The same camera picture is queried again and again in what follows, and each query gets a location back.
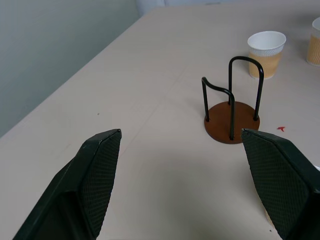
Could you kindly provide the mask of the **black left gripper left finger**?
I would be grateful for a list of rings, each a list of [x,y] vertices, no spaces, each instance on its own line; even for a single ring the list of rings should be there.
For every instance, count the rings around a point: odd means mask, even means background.
[[[95,240],[110,202],[122,132],[87,139],[53,177],[15,240]]]

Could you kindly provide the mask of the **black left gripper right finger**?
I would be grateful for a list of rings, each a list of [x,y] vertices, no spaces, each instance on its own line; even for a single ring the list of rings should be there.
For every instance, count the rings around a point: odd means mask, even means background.
[[[320,172],[288,139],[241,133],[257,194],[283,240],[320,238]]]

